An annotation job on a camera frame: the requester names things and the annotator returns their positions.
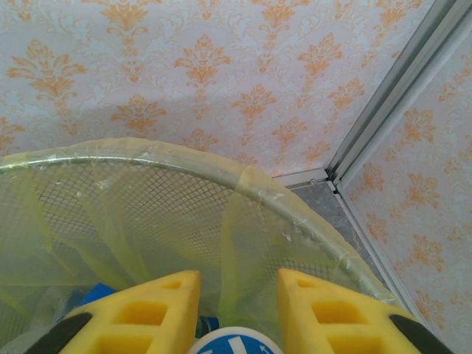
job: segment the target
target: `yellow sponge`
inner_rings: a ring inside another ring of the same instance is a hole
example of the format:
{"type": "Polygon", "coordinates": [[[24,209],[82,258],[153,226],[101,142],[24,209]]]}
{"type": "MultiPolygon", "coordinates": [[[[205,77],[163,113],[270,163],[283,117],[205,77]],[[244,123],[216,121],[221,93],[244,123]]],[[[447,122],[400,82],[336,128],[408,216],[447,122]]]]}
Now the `yellow sponge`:
{"type": "Polygon", "coordinates": [[[285,354],[418,354],[389,319],[412,315],[365,295],[280,269],[277,280],[285,354]]]}
{"type": "Polygon", "coordinates": [[[182,271],[91,302],[92,314],[61,354],[185,354],[198,318],[200,273],[182,271]]]}

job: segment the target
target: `mesh trash can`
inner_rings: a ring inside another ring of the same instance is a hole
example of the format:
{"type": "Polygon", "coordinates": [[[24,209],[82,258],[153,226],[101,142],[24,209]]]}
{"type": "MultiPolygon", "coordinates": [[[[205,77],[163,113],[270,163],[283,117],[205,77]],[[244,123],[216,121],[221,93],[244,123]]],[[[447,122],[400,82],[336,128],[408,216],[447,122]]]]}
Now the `mesh trash can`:
{"type": "Polygon", "coordinates": [[[203,313],[276,341],[278,268],[397,303],[275,180],[163,142],[105,139],[0,158],[0,242],[0,347],[51,321],[48,297],[187,269],[201,272],[203,313]]]}

